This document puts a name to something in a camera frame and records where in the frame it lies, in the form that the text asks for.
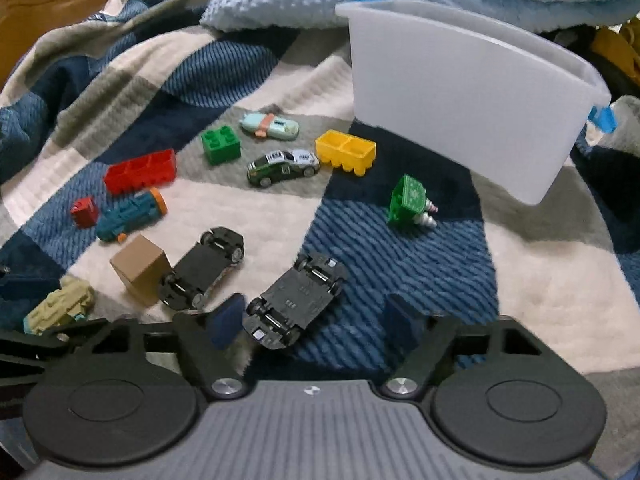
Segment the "yellow building block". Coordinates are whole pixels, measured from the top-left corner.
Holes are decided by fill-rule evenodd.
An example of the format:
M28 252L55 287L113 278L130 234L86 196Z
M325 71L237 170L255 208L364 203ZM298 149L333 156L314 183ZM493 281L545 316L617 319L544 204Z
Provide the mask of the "yellow building block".
M322 164L363 177L376 159L376 143L337 130L328 130L314 144Z

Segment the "brown wooden cube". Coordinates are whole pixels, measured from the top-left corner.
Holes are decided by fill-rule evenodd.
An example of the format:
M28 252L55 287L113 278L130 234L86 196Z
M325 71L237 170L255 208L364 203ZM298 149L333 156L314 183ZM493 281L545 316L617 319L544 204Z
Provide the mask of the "brown wooden cube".
M158 298L160 279L171 271L162 248L138 235L110 260L127 292L143 307L152 307Z

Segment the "green square building block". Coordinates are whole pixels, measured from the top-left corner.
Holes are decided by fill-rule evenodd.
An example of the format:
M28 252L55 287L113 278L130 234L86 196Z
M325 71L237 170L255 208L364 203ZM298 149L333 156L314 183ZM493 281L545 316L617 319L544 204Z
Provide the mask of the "green square building block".
M200 134L205 158L212 166L241 157L241 143L230 126L207 129Z

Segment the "mustard yellow garment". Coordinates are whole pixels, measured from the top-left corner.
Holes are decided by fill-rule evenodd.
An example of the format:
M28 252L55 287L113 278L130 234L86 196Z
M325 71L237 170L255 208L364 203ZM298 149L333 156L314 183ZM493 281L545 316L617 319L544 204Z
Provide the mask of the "mustard yellow garment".
M639 19L626 21L616 32L600 27L590 49L619 68L635 84L639 83Z

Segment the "teal orange toy vehicle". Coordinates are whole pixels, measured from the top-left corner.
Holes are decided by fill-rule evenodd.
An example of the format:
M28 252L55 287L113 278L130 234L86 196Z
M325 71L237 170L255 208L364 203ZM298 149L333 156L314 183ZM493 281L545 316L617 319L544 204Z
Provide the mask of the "teal orange toy vehicle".
M96 237L103 243L121 243L131 232L160 220L167 211L160 191L148 188L102 212L96 224Z

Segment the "plaid blue white blanket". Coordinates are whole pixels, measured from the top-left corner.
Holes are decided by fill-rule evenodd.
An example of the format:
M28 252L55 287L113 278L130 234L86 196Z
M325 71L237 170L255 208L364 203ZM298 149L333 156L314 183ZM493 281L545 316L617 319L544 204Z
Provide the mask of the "plaid blue white blanket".
M639 157L578 138L542 202L526 206L497 185L397 136L356 122L343 29L268 28L221 34L204 27L206 0L108 0L88 20L38 39L1 92L1 260L36 286L72 274L96 290L99 318L163 321L119 281L112 244L70 218L78 198L101 208L111 164L175 151L164 189L168 214L145 234L171 260L210 226L245 238L246 259L219 297L255 296L302 249L341 259L349 278L338 305L287 356L242 344L259 375L325 370L381 377L398 362L382 325L397 294L424 311L469 323L517 318L599 389L608 422L593 459L611 476L639 458ZM300 143L329 129L378 144L361 178L322 170L267 191L242 159L204 159L204 129L249 110L297 119ZM419 180L437 226L387 223L400 178Z

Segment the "red long building block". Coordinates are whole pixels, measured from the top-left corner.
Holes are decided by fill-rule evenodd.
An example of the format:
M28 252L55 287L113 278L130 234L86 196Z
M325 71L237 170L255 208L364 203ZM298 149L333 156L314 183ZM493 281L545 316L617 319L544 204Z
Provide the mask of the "red long building block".
M117 196L172 182L176 174L176 154L170 148L109 166L103 182L107 191Z

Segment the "pastel blue toy vehicle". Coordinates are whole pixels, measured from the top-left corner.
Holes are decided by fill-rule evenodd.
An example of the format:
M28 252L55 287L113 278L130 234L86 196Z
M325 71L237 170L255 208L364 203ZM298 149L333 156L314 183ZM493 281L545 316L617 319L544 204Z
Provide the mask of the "pastel blue toy vehicle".
M271 113L247 113L240 119L240 126L261 139L291 141L299 134L298 122Z

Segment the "green silver toy car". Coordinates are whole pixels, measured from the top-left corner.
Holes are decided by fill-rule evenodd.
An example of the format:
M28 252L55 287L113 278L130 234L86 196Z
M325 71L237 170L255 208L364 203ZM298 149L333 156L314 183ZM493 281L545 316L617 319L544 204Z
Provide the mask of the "green silver toy car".
M247 181L258 188L269 188L284 180L309 178L320 169L318 157L307 150L274 150L263 154L247 166Z

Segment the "checkered white toy car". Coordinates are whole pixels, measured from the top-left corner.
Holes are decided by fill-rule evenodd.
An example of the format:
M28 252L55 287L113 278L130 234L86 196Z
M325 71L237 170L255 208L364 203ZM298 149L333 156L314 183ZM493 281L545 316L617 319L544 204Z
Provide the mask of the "checkered white toy car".
M300 335L341 295L348 271L321 252L301 252L265 292L250 300L243 328L269 350L292 347Z

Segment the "green block with drills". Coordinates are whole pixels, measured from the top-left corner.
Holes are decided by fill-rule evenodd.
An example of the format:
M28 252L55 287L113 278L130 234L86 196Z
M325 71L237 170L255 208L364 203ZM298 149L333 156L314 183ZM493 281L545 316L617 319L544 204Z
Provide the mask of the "green block with drills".
M438 207L427 197L423 184L404 174L390 196L387 223L390 226L416 224L434 229L437 226L434 214L437 213Z

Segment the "small red face block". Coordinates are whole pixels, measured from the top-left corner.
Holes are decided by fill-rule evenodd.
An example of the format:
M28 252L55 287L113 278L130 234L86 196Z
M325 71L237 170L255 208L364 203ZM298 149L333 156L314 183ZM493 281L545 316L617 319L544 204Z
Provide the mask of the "small red face block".
M93 197L86 196L74 201L70 215L79 229L90 229L98 223L100 211Z

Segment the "white plastic storage bin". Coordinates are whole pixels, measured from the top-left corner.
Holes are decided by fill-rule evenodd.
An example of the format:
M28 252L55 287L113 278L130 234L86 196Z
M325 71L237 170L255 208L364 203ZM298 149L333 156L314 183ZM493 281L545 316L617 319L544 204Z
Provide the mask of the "white plastic storage bin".
M616 128L583 58L531 32L424 0L340 3L355 116L449 158L524 204L547 194L587 122Z

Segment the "grey knitted blanket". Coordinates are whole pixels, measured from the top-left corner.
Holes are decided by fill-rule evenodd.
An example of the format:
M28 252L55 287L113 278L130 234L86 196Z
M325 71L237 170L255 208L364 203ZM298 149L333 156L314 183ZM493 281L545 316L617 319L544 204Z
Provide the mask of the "grey knitted blanket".
M590 148L610 148L640 157L640 100L635 96L621 96L612 105L617 128L603 133L587 124L586 141Z

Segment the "beige toy vehicle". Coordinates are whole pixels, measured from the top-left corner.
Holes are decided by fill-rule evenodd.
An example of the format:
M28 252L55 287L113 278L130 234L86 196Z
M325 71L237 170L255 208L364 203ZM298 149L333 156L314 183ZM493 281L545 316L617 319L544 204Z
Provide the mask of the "beige toy vehicle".
M95 304L96 293L88 281L64 275L60 287L24 317L24 333L42 335L50 328L85 321Z

